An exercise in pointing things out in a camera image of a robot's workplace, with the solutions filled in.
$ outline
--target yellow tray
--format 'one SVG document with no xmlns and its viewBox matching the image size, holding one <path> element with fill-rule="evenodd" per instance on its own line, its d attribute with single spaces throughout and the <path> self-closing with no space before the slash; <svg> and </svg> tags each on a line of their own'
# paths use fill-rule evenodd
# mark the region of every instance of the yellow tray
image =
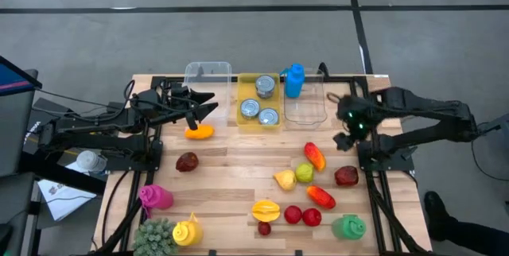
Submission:
<svg viewBox="0 0 509 256">
<path fill-rule="evenodd" d="M 256 95 L 255 82 L 261 75 L 267 75 L 274 78 L 276 86 L 272 97 L 268 99 L 261 99 Z M 279 128 L 282 123 L 281 114 L 281 97 L 280 97 L 280 84 L 278 73 L 241 73 L 237 75 L 237 87 L 239 89 L 237 94 L 237 126 L 245 130 L 273 130 Z M 240 113 L 240 104 L 245 99 L 254 99 L 260 103 L 260 110 L 265 108 L 272 108 L 278 112 L 278 123 L 275 125 L 261 125 L 258 118 L 246 119 Z"/>
</svg>

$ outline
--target screen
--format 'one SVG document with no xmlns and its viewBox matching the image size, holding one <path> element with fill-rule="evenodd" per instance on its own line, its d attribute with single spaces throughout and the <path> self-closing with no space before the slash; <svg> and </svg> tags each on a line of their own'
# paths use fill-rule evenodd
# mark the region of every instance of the screen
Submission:
<svg viewBox="0 0 509 256">
<path fill-rule="evenodd" d="M 0 92 L 8 93 L 9 91 L 30 90 L 34 89 L 33 84 L 28 80 L 10 70 L 4 64 L 0 64 Z"/>
</svg>

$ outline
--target green bottle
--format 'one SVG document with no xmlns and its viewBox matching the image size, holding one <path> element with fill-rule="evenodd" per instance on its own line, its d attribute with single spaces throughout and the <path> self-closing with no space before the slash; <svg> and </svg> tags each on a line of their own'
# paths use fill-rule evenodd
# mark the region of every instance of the green bottle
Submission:
<svg viewBox="0 0 509 256">
<path fill-rule="evenodd" d="M 366 232 L 366 223 L 357 215 L 343 215 L 332 223 L 332 233 L 338 239 L 361 239 Z"/>
</svg>

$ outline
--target yellow squeeze bottle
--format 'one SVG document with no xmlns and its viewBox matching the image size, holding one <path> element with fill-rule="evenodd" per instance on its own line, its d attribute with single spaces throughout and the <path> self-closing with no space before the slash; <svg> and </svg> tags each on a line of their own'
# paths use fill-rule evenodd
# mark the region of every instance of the yellow squeeze bottle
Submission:
<svg viewBox="0 0 509 256">
<path fill-rule="evenodd" d="M 204 231 L 198 223 L 198 219 L 191 213 L 188 221 L 180 221 L 173 228 L 173 239 L 180 246 L 197 244 L 204 237 Z"/>
</svg>

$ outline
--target white paper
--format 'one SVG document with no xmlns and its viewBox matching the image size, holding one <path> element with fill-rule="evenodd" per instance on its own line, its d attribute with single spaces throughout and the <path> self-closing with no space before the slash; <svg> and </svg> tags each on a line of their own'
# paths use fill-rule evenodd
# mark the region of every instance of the white paper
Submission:
<svg viewBox="0 0 509 256">
<path fill-rule="evenodd" d="M 80 168 L 76 162 L 67 165 L 66 168 L 73 169 L 77 172 L 85 173 L 88 175 L 88 172 Z M 80 206 L 95 197 L 95 194 L 93 193 L 80 191 L 79 189 L 75 188 L 69 188 L 63 184 L 58 184 L 50 180 L 40 180 L 38 181 L 38 184 L 39 188 L 41 189 L 42 196 L 45 198 L 45 202 L 48 203 L 49 210 L 51 211 L 55 221 L 62 220 L 65 216 L 71 214 Z M 76 198 L 74 200 L 54 200 L 71 199 L 77 196 L 83 197 Z"/>
</svg>

